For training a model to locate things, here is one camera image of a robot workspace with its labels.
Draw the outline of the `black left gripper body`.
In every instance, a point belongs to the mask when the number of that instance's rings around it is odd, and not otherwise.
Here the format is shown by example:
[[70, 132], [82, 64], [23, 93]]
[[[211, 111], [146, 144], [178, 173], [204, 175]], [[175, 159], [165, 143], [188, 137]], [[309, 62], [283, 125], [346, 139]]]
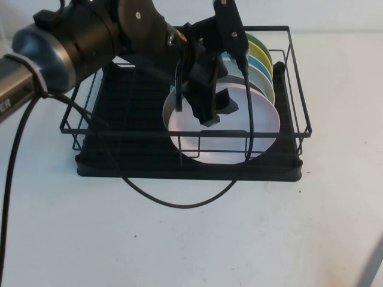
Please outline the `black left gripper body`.
[[175, 85], [177, 65], [181, 83], [208, 88], [225, 76], [221, 54], [225, 51], [216, 26], [167, 27], [166, 82]]

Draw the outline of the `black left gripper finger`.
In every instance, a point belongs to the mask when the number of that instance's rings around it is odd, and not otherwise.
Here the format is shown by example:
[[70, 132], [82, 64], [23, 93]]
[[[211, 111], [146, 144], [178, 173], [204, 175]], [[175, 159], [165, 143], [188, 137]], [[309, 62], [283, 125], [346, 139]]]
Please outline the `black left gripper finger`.
[[229, 115], [239, 109], [238, 104], [230, 97], [228, 88], [216, 92], [215, 112], [217, 114]]
[[194, 117], [205, 127], [220, 121], [215, 104], [217, 75], [218, 66], [197, 66], [188, 74], [187, 101]]

